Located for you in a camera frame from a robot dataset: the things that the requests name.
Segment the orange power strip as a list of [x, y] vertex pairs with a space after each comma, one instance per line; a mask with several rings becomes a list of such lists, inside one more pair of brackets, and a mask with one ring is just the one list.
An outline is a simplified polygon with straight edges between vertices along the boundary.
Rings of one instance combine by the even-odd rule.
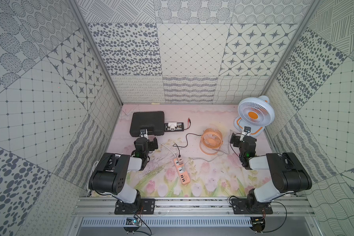
[[188, 185], [191, 181], [190, 176], [185, 168], [185, 163], [179, 165], [177, 162], [177, 158], [174, 158], [174, 164], [178, 173], [178, 177], [180, 178], [182, 185]]

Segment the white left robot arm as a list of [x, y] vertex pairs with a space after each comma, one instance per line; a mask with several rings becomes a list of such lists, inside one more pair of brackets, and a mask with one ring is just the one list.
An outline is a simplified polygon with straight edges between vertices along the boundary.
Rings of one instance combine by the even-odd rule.
[[158, 141], [140, 137], [134, 142], [132, 155], [105, 153], [98, 161], [88, 181], [88, 189], [99, 195], [117, 199], [115, 214], [153, 214], [155, 199], [142, 199], [138, 190], [126, 184], [128, 171], [142, 171], [149, 153], [158, 149]]

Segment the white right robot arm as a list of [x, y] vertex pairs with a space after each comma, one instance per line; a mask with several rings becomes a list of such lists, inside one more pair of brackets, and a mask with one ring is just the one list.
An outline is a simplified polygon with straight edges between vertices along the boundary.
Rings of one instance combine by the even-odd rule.
[[234, 213], [272, 214], [271, 202], [290, 193], [309, 190], [312, 180], [299, 159], [292, 152], [256, 155], [256, 139], [232, 133], [230, 146], [239, 148], [239, 160], [247, 170], [267, 170], [271, 180], [249, 191], [247, 199], [230, 197]]

